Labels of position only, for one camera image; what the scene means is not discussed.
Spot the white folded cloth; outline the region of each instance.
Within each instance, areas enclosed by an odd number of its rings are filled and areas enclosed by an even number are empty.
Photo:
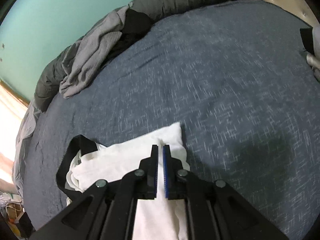
[[[167,200],[164,192],[162,146],[170,145],[171,155],[190,170],[187,153],[182,146],[180,123],[174,123],[133,140],[110,147],[97,144],[98,151],[81,156],[78,152],[67,174],[66,188],[84,192],[98,179],[109,182],[121,179],[150,157],[153,144],[159,147],[157,198],[138,200],[133,239],[187,240],[183,200]]]

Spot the metal bolt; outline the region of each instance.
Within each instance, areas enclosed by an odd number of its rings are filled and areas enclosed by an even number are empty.
[[[180,176],[180,177],[185,177],[185,176],[187,176],[188,175],[188,171],[187,170],[178,170],[178,172],[177,172],[177,174],[178,174],[178,176]]]
[[[99,180],[96,182],[96,186],[97,186],[97,187],[104,187],[105,185],[107,185],[107,181],[104,180],[104,179],[99,179]]]
[[[226,183],[222,179],[219,179],[216,181],[217,187],[225,187],[225,185],[226,185]]]
[[[136,170],[134,174],[138,177],[142,177],[144,175],[144,171],[139,169],[139,170]]]

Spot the wall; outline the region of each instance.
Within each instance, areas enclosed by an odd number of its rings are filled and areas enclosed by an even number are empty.
[[[31,100],[44,67],[108,12],[130,1],[17,0],[0,26],[0,78]]]

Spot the curtain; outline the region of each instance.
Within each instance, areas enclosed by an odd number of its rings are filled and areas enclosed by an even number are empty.
[[[27,111],[25,103],[0,83],[0,191],[12,192],[16,137]]]

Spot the mattress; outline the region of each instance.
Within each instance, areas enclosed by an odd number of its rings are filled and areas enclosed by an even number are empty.
[[[305,61],[306,23],[261,0],[165,18],[91,86],[41,113],[24,178],[40,228],[66,206],[55,174],[71,138],[105,146],[182,124],[191,171],[224,179],[289,239],[320,213],[320,84]]]

